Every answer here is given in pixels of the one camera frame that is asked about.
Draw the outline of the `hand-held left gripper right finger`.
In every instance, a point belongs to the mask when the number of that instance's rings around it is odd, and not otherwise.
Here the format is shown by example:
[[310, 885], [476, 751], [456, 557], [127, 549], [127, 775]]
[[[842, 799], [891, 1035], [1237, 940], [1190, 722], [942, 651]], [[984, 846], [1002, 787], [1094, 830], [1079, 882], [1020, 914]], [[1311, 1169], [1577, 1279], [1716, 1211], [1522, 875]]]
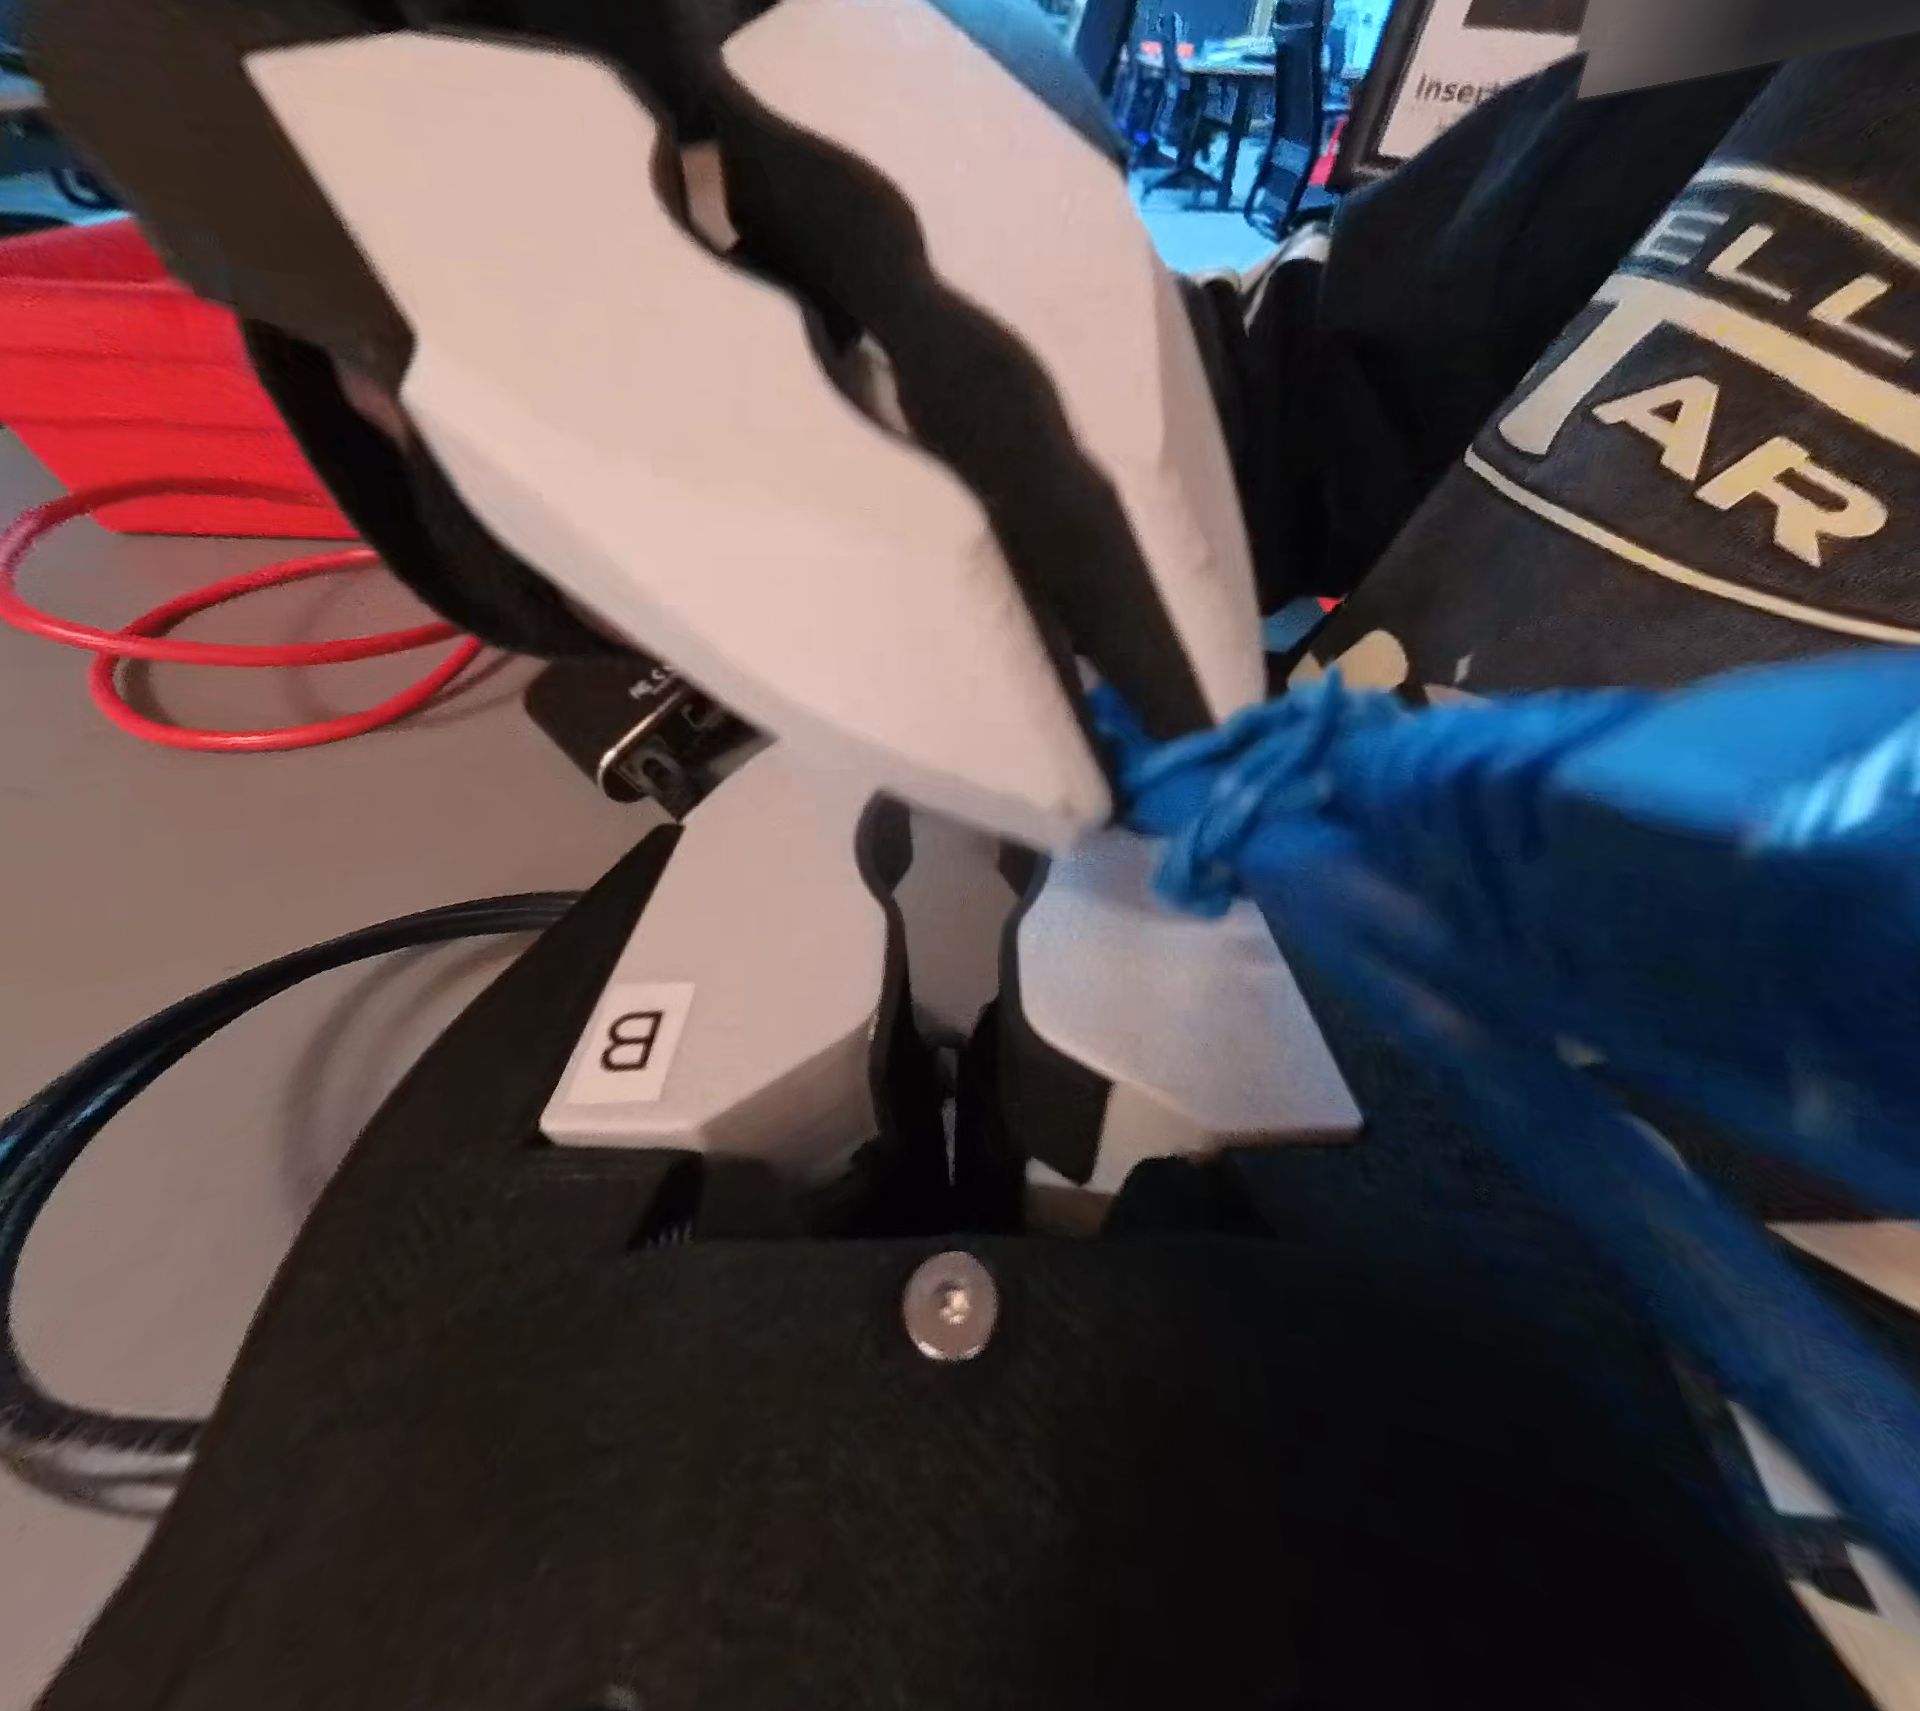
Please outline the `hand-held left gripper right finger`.
[[1158, 851], [1061, 858], [970, 835], [994, 992], [959, 1053], [963, 1192], [1120, 1192], [1147, 1162], [1347, 1144], [1359, 1103], [1272, 933], [1156, 892]]

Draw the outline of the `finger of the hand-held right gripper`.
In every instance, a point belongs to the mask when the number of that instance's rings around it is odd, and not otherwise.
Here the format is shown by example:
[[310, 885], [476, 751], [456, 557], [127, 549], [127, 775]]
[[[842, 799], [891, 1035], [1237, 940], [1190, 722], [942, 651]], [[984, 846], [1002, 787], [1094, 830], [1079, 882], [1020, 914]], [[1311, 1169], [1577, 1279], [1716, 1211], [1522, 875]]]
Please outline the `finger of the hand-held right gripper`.
[[1123, 172], [927, 0], [781, 0], [717, 65], [733, 212], [884, 349], [1045, 636], [1154, 730], [1252, 707], [1229, 440]]
[[503, 549], [874, 789], [1026, 846], [1111, 818], [981, 504], [680, 229], [609, 67], [383, 35], [246, 75], [412, 328], [401, 405]]

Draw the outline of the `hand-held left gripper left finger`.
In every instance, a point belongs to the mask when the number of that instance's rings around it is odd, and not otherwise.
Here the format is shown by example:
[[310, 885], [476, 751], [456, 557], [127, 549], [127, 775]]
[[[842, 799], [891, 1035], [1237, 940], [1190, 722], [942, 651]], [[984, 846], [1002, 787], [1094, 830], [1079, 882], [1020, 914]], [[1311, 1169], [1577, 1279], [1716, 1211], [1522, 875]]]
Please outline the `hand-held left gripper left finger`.
[[538, 1117], [565, 1151], [708, 1178], [944, 1196], [942, 1082], [912, 999], [912, 815], [760, 751], [680, 825]]

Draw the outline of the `black ethernet switch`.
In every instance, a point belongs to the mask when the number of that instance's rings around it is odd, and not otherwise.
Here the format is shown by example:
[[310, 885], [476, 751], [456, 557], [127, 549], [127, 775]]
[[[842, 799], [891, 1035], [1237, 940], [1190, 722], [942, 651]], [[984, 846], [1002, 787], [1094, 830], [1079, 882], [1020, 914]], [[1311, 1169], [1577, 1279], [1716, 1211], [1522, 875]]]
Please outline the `black ethernet switch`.
[[647, 653], [565, 658], [522, 692], [530, 726], [616, 805], [684, 822], [766, 737]]

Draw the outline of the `red plastic bin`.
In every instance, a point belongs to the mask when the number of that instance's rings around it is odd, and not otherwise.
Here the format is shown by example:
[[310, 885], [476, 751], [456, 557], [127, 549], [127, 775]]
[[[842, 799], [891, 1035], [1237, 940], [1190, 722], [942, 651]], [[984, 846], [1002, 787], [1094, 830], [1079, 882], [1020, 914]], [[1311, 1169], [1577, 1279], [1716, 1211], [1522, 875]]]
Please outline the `red plastic bin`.
[[191, 485], [94, 521], [127, 537], [352, 542], [227, 310], [131, 221], [2, 240], [2, 426], [63, 493]]

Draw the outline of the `black office chair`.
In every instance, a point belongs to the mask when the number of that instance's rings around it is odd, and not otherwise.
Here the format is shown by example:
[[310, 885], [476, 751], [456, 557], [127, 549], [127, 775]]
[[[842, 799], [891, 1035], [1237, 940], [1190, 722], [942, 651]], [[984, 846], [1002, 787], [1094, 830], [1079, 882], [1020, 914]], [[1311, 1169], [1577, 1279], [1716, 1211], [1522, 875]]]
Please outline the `black office chair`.
[[1270, 124], [1243, 206], [1243, 217], [1270, 240], [1291, 232], [1323, 150], [1329, 22], [1329, 0], [1281, 4], [1270, 22]]

